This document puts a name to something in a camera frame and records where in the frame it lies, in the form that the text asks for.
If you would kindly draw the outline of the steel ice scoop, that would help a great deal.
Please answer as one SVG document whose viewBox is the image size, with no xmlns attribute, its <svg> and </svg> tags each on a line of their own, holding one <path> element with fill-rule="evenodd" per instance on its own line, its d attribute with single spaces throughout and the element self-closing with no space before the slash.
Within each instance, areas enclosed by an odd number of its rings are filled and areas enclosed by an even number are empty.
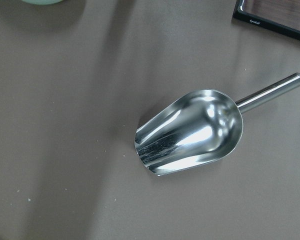
<svg viewBox="0 0 300 240">
<path fill-rule="evenodd" d="M 136 153 L 157 176 L 216 162 L 240 142 L 243 113 L 299 86 L 297 72 L 237 101 L 215 89 L 189 92 L 136 130 Z"/>
</svg>

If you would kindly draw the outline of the mint green bowl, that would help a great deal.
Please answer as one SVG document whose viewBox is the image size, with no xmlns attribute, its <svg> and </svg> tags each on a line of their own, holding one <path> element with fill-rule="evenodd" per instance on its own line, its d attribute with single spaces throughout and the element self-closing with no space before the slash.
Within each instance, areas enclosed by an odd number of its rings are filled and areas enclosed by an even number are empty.
<svg viewBox="0 0 300 240">
<path fill-rule="evenodd" d="M 53 5 L 62 2 L 63 0 L 21 0 L 22 2 L 33 5 Z"/>
</svg>

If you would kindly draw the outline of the black framed mirror tray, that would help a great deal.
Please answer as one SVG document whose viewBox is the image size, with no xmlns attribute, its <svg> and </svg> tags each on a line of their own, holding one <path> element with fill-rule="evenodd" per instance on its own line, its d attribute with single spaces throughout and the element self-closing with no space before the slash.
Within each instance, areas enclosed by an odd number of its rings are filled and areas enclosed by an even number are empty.
<svg viewBox="0 0 300 240">
<path fill-rule="evenodd" d="M 232 16 L 300 41 L 300 0 L 238 0 Z"/>
</svg>

